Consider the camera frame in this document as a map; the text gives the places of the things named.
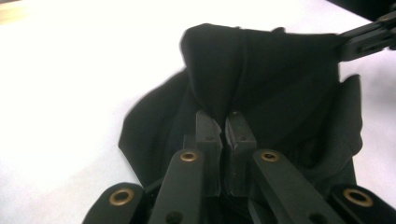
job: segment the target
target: white background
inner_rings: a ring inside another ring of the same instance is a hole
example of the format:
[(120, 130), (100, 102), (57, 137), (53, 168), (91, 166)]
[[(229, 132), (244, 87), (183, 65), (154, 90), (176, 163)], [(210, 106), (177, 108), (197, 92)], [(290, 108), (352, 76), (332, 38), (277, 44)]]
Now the white background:
[[(24, 0), (0, 25), (0, 223), (80, 223), (99, 195), (136, 182), (118, 150), (124, 116), (183, 68), (183, 31), (204, 22), (291, 33), (368, 23), (326, 1)], [(396, 206), (396, 52), (340, 63), (361, 74), (358, 183)]]

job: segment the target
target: crumpled fabric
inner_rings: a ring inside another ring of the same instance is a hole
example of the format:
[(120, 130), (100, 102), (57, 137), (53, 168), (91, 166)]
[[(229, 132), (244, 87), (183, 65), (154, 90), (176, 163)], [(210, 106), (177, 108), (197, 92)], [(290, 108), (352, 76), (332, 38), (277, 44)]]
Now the crumpled fabric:
[(324, 196), (353, 184), (362, 146), (358, 75), (340, 82), (338, 35), (297, 35), (202, 24), (181, 40), (186, 68), (126, 117), (120, 149), (146, 187), (166, 173), (203, 109), (224, 131), (240, 111), (259, 148), (283, 153)]

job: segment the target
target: black fabric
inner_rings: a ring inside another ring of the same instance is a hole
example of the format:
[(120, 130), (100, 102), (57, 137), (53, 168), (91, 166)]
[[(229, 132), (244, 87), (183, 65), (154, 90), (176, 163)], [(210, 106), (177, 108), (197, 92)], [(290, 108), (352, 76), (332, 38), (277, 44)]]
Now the black fabric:
[(124, 121), (120, 148), (143, 186), (161, 178), (203, 109), (222, 130), (241, 111), (259, 147), (284, 153), (323, 195), (354, 183), (361, 149), (359, 76), (340, 83), (337, 35), (295, 35), (210, 24), (181, 41), (186, 69)]

